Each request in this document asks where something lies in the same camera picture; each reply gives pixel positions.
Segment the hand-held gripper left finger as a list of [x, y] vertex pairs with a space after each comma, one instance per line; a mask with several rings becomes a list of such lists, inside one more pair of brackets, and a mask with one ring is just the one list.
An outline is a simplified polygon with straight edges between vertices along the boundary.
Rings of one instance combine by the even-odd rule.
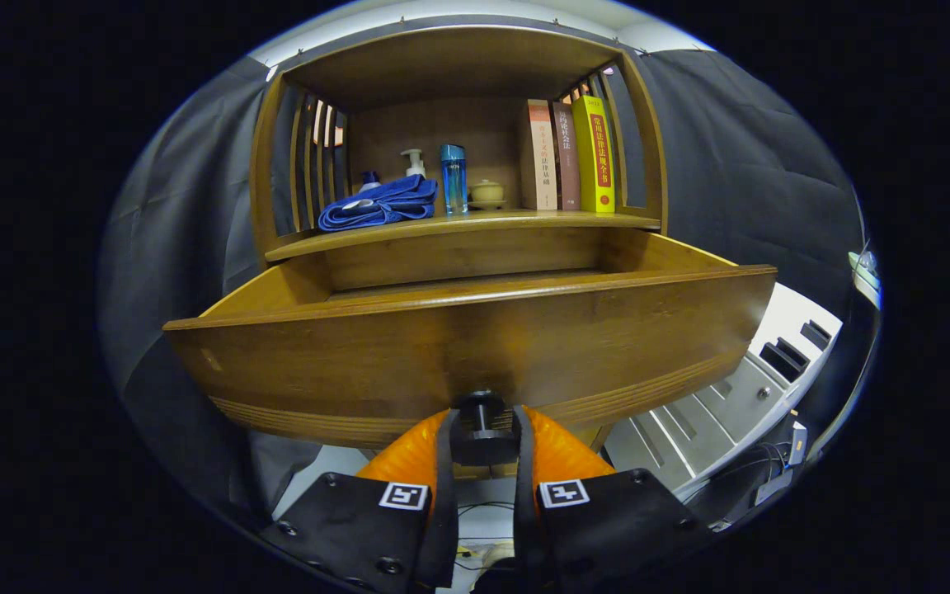
[[359, 473], [325, 471], [261, 538], [347, 592], [432, 592], [451, 586], [459, 505], [455, 408], [403, 433]]

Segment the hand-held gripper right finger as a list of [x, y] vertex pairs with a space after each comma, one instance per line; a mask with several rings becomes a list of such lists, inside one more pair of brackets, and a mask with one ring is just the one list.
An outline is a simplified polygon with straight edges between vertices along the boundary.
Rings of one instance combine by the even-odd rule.
[[514, 407], [514, 550], [525, 592], [645, 592], [710, 544], [708, 523], [647, 469], [617, 471], [589, 446]]

